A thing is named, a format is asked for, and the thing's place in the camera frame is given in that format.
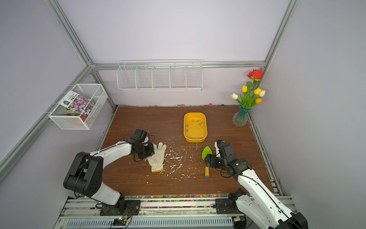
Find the yellow handle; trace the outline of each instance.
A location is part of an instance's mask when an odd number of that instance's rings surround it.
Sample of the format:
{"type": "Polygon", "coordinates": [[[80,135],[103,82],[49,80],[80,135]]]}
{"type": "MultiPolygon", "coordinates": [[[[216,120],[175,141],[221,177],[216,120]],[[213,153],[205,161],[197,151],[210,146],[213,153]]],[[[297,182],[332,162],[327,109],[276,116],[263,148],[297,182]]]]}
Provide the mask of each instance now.
{"type": "Polygon", "coordinates": [[[208,170],[208,167],[205,168],[205,178],[209,178],[210,177],[210,172],[208,170]]]}

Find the yellow tulip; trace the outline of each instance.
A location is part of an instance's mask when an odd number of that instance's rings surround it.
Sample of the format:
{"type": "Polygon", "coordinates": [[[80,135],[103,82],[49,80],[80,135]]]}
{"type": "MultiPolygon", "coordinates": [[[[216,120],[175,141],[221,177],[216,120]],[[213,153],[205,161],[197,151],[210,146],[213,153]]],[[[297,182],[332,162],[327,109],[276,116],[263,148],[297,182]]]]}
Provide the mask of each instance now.
{"type": "Polygon", "coordinates": [[[262,89],[257,88],[256,90],[254,90],[254,94],[259,95],[259,93],[262,91],[262,89]]]}
{"type": "Polygon", "coordinates": [[[244,93],[245,93],[245,92],[247,92],[247,91],[248,91],[248,88],[247,88],[247,86],[245,86],[245,85],[244,85],[244,86],[242,87],[242,92],[244,92],[244,93]]]}

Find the yellow plastic tub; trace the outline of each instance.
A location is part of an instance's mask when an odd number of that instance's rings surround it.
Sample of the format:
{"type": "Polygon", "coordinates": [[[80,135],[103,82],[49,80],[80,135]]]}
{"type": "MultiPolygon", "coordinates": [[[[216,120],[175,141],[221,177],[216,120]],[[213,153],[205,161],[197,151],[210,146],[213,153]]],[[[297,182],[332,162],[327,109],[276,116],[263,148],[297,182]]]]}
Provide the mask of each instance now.
{"type": "Polygon", "coordinates": [[[187,142],[203,142],[207,137],[206,116],[199,112],[186,113],[183,130],[187,142]]]}

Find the white tulip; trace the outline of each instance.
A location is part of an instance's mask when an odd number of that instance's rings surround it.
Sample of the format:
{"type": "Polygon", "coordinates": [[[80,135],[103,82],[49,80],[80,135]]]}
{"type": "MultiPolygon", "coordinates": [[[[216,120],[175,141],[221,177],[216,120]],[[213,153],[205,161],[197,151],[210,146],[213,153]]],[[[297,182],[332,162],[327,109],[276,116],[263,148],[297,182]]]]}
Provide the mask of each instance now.
{"type": "Polygon", "coordinates": [[[231,97],[232,97],[233,99],[238,99],[238,95],[237,95],[237,94],[235,94],[235,93],[233,93],[233,94],[231,95],[231,97]]]}
{"type": "Polygon", "coordinates": [[[263,97],[265,93],[266,93],[266,90],[262,90],[262,91],[259,93],[259,96],[260,96],[260,97],[263,97]]]}

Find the red rose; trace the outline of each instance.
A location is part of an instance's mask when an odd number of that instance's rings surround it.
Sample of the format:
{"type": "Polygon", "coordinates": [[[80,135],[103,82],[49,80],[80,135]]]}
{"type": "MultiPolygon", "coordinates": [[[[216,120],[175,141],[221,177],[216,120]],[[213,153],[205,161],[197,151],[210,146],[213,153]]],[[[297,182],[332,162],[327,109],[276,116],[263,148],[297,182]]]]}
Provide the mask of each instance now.
{"type": "Polygon", "coordinates": [[[254,70],[251,71],[249,74],[248,74],[248,78],[251,79],[251,80],[254,80],[254,79],[257,79],[257,80],[260,80],[263,76],[263,72],[262,70],[254,70]]]}

